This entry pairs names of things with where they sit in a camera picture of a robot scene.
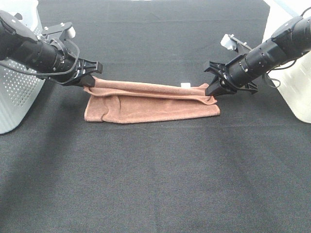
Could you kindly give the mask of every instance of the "brown towel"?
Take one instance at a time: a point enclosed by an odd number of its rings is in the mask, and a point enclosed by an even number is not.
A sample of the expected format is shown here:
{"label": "brown towel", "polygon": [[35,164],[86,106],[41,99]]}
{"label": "brown towel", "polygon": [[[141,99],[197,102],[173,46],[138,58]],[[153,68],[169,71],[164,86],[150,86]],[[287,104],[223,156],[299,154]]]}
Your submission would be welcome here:
{"label": "brown towel", "polygon": [[205,83],[189,89],[150,83],[95,78],[84,114],[86,121],[139,123],[209,117],[220,114],[214,97],[205,96]]}

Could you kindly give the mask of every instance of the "ventilation holes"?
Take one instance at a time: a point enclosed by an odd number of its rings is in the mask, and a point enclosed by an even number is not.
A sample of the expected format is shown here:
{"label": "ventilation holes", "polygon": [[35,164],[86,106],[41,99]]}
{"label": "ventilation holes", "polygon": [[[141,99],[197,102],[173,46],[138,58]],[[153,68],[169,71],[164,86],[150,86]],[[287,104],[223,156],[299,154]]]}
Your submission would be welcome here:
{"label": "ventilation holes", "polygon": [[35,35],[40,35],[40,34],[41,34],[41,30],[37,27],[37,28],[34,30],[34,34],[35,34]]}
{"label": "ventilation holes", "polygon": [[[26,71],[25,66],[14,61],[10,61],[9,66],[20,69],[21,71]],[[24,75],[6,68],[4,69],[3,77],[3,86],[5,90],[14,106],[18,107],[26,103],[39,82],[39,79],[35,76]]]}

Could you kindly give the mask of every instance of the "white container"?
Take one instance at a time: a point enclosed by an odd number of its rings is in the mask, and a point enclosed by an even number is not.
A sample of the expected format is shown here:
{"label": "white container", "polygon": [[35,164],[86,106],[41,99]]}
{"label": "white container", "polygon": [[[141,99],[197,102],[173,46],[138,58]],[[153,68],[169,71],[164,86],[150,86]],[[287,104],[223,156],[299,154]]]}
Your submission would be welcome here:
{"label": "white container", "polygon": [[[24,25],[36,35],[41,34],[42,26],[37,12],[37,0],[1,0],[0,9],[12,15],[20,13]],[[21,70],[26,67],[12,60],[5,60],[7,64]],[[0,134],[14,129],[23,120],[44,81],[14,72],[0,66]]]}
{"label": "white container", "polygon": [[[310,0],[264,0],[270,6],[263,41],[289,19],[301,15],[311,7]],[[311,16],[311,10],[304,17]],[[311,52],[297,60],[294,66],[285,70],[275,70],[269,76],[281,82],[279,90],[282,97],[301,121],[311,123]]]}

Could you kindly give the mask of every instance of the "perforated panel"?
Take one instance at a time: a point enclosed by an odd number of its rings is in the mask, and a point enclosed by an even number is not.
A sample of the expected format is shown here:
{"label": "perforated panel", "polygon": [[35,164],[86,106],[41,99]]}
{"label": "perforated panel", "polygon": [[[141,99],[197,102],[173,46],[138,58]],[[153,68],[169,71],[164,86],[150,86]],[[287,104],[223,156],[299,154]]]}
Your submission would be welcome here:
{"label": "perforated panel", "polygon": [[[34,70],[26,70],[25,66],[14,61],[10,61],[9,66],[20,69],[21,71],[35,73]],[[39,82],[35,76],[24,75],[9,69],[4,69],[3,77],[3,86],[6,93],[9,95],[13,105],[18,107],[25,104]]]}
{"label": "perforated panel", "polygon": [[[40,35],[42,25],[36,7],[37,0],[0,0],[0,9],[15,16],[35,35]],[[6,65],[20,71],[35,73],[15,61],[5,59]],[[24,118],[38,95],[44,81],[35,76],[21,74],[0,67],[0,134],[14,129]]]}

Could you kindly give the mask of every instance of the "white label tag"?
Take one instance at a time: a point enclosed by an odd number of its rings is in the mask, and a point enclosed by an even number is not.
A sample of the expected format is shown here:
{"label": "white label tag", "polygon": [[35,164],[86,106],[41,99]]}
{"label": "white label tag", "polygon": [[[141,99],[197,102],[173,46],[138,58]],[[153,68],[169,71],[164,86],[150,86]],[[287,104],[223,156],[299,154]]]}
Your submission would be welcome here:
{"label": "white label tag", "polygon": [[190,84],[190,83],[181,83],[180,86],[181,86],[182,88],[188,89],[188,88],[191,87],[191,84]]}

